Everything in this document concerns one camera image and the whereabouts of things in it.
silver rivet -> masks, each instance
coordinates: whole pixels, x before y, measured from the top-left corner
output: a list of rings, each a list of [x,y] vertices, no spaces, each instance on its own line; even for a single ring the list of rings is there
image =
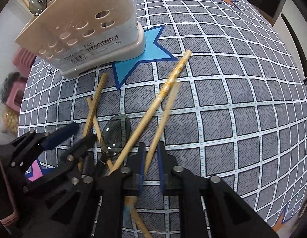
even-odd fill
[[[127,174],[127,173],[130,172],[130,168],[127,167],[127,166],[124,166],[124,167],[121,168],[121,172],[122,172],[123,174]]]
[[[91,183],[93,182],[93,178],[91,176],[85,176],[83,179],[84,183]]]
[[[67,160],[69,160],[70,162],[72,162],[74,160],[74,156],[72,155],[67,155]]]
[[[177,173],[181,173],[183,171],[183,167],[182,166],[175,166],[174,171],[177,172]]]
[[[213,183],[219,183],[221,181],[221,178],[219,178],[218,176],[211,176],[210,180]]]
[[[80,180],[77,179],[76,177],[73,177],[73,178],[71,179],[71,182],[72,182],[72,184],[74,184],[74,185],[76,185],[79,181],[80,181]]]

